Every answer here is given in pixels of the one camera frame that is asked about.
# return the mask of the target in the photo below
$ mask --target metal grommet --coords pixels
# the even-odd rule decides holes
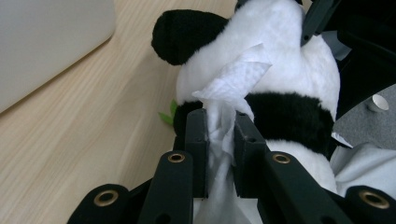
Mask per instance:
[[[184,161],[184,159],[186,159],[186,157],[183,154],[179,154],[179,153],[174,153],[168,156],[168,160],[170,162],[181,162]]]
[[[359,196],[365,203],[370,204],[372,207],[376,207],[380,209],[389,208],[389,202],[385,198],[369,190],[366,189],[361,190],[359,192]]]
[[[118,198],[119,198],[118,192],[116,192],[114,189],[107,189],[98,193],[95,199],[93,200],[93,203],[99,207],[105,207],[113,204]]]
[[[285,155],[279,154],[279,153],[277,153],[273,156],[273,160],[276,162],[279,162],[279,163],[283,163],[283,164],[287,164],[290,162],[290,158],[288,156],[285,156]]]

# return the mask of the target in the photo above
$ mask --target wooden table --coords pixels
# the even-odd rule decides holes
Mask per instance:
[[[115,0],[116,33],[0,114],[0,223],[66,223],[106,183],[133,189],[153,176],[174,132],[178,67],[150,46],[168,9],[233,14],[233,0]]]

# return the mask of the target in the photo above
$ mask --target green leaf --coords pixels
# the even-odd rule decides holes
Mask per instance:
[[[161,120],[163,122],[173,125],[173,118],[169,117],[168,115],[165,115],[164,113],[159,112],[158,115],[160,115]]]
[[[172,100],[172,102],[171,102],[171,116],[172,116],[172,118],[175,117],[176,109],[177,109],[177,103],[175,100]]]

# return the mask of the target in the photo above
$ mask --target wooden surface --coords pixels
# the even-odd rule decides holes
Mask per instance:
[[[133,189],[173,144],[168,113],[178,67],[150,46],[172,8],[233,14],[234,0],[115,0],[105,44],[0,114],[0,223],[65,223],[106,183]]]

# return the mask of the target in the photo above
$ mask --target panda plush toy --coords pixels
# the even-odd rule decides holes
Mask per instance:
[[[174,128],[183,137],[187,115],[202,108],[193,96],[227,63],[259,44],[271,67],[245,97],[271,150],[284,151],[325,189],[336,192],[329,156],[340,79],[320,35],[301,47],[304,11],[294,0],[249,0],[230,19],[202,11],[170,10],[157,20],[151,45],[181,65]]]

